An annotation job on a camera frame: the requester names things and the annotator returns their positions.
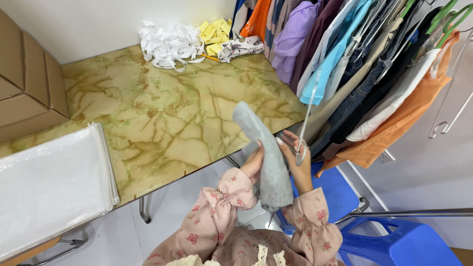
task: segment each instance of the pencil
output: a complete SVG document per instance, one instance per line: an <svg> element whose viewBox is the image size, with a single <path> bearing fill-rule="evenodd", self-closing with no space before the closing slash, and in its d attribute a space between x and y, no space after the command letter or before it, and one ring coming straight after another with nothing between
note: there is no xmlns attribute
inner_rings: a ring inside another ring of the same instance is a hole
<svg viewBox="0 0 473 266"><path fill-rule="evenodd" d="M208 55L205 55L205 54L201 54L201 55L203 55L203 56L205 56L205 57L207 57L207 58L210 58L210 59L212 59L212 60L215 60L215 61L217 61L217 62L220 62L219 60L217 60L217 59L215 59L215 58L213 58L213 57L210 57L210 56L208 56Z"/></svg>

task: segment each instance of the marble-patterned table top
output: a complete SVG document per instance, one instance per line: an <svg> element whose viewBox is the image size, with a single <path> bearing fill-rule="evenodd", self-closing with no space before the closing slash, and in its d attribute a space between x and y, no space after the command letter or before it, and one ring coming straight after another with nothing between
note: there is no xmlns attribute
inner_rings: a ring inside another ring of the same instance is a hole
<svg viewBox="0 0 473 266"><path fill-rule="evenodd" d="M240 101L273 133L304 119L262 54L205 59L178 73L153 67L136 45L62 69L70 121L2 143L0 156L101 122L120 205L243 148L249 140L232 122Z"/></svg>

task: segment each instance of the gray fur item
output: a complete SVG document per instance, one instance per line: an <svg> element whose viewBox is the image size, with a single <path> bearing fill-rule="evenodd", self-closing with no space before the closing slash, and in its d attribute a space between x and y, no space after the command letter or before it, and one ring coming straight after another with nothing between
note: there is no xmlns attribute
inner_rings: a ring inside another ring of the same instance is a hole
<svg viewBox="0 0 473 266"><path fill-rule="evenodd" d="M257 141L261 141L264 147L260 181L261 207L274 212L281 207L291 205L294 202L292 184L284 158L274 136L245 102L236 105L233 111L233 121L240 126L243 133L251 140L250 146L254 146Z"/></svg>

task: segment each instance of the hand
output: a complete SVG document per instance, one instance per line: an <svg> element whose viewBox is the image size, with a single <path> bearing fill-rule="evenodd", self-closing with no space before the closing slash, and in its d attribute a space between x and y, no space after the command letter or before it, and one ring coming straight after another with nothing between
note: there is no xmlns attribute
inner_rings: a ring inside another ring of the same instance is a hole
<svg viewBox="0 0 473 266"><path fill-rule="evenodd" d="M246 159L245 164L240 167L240 170L246 174L253 185L260 181L261 166L263 166L264 147L261 142L258 142L258 146L259 148L253 151Z"/></svg>
<svg viewBox="0 0 473 266"><path fill-rule="evenodd" d="M291 145L294 150L296 150L300 139L297 135L290 131L284 130L283 132L284 134L281 136L281 138L283 138L284 141L276 137L276 142L278 143L282 154L288 160L289 169L291 170L292 176L294 177L294 185L296 186L299 195L303 195L309 191L314 190L312 185L312 174L310 172L310 151L306 146L300 146L299 152L301 155L304 154L304 149L307 149L306 156L304 157L302 164L299 167L296 166L296 155L291 152L286 143Z"/></svg>

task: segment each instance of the orange shirt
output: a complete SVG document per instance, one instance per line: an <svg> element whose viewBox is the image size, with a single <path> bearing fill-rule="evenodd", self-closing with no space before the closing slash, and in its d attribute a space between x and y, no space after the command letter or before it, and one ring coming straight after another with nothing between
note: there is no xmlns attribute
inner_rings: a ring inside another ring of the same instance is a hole
<svg viewBox="0 0 473 266"><path fill-rule="evenodd" d="M264 33L266 31L266 19L268 17L270 5L271 0L258 0L250 19L240 32L241 36L249 37L258 35L264 42Z"/></svg>
<svg viewBox="0 0 473 266"><path fill-rule="evenodd" d="M446 50L438 64L437 78L432 79L430 68L415 90L367 140L356 142L325 161L317 175L320 177L324 170L335 167L346 160L368 168L386 148L404 135L432 105L440 90L452 79L447 77L445 73L452 55L452 46L459 39L460 32L456 31L453 37L446 42L448 46L444 45Z"/></svg>

